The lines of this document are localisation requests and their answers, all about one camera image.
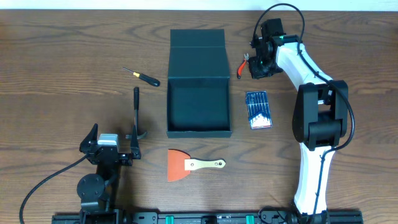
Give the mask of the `orange scraper wooden handle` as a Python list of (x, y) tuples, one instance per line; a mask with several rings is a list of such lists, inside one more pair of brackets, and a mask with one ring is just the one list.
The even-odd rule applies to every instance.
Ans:
[(189, 154), (176, 149), (169, 149), (167, 153), (167, 180), (174, 182), (190, 175), (191, 171), (204, 168), (221, 169), (226, 165), (226, 161), (218, 159), (214, 161), (204, 161), (193, 159)]

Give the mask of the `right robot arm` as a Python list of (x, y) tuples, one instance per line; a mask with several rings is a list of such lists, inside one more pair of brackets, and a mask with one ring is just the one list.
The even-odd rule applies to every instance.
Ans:
[(249, 59), (254, 78), (285, 72), (297, 90), (292, 130), (300, 145), (300, 177), (294, 196), (298, 213), (326, 210), (326, 188), (335, 148), (348, 122), (348, 86), (326, 75), (307, 53), (297, 35), (255, 36)]

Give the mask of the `clear precision screwdriver case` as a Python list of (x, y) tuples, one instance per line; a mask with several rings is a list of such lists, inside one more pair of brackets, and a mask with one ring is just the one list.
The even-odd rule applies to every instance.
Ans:
[(246, 93), (246, 106), (250, 128), (269, 129), (272, 127), (271, 111), (266, 91), (249, 91)]

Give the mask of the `black handled screwdriver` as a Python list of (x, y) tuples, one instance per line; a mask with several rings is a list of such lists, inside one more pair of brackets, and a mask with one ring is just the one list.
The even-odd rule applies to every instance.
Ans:
[(123, 69), (128, 71), (128, 72), (130, 72), (131, 74), (133, 74), (138, 79), (148, 83), (149, 85), (152, 85), (154, 87), (159, 87), (160, 86), (160, 81), (158, 79), (156, 79), (156, 78), (152, 78), (152, 77), (150, 77), (148, 75), (145, 75), (143, 73), (135, 72), (135, 71), (130, 70), (130, 69), (126, 68), (126, 67), (123, 67)]

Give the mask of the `red handled pliers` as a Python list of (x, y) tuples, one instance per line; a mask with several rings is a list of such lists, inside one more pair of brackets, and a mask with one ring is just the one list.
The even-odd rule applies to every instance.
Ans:
[(248, 60), (249, 60), (249, 54), (246, 53), (246, 54), (244, 54), (243, 62), (240, 64), (240, 66), (237, 69), (237, 74), (236, 74), (237, 79), (241, 79), (242, 72), (243, 72), (246, 64), (248, 63)]

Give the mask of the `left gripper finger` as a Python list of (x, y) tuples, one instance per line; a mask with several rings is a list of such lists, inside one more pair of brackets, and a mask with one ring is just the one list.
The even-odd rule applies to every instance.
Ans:
[(92, 146), (96, 145), (97, 136), (98, 136), (98, 124), (95, 123), (91, 131), (80, 143), (80, 149), (91, 149)]
[(141, 150), (139, 148), (136, 125), (134, 125), (132, 128), (130, 149), (131, 149), (131, 154), (132, 154), (133, 159), (141, 159)]

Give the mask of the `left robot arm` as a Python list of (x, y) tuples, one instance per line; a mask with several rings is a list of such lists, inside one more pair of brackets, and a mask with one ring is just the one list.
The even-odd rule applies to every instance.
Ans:
[(98, 125), (80, 143), (80, 152), (96, 166), (94, 174), (82, 177), (77, 185), (81, 199), (80, 223), (132, 223), (132, 215), (115, 207), (120, 171), (141, 158), (137, 126), (132, 127), (130, 153), (119, 152), (117, 134), (98, 135)]

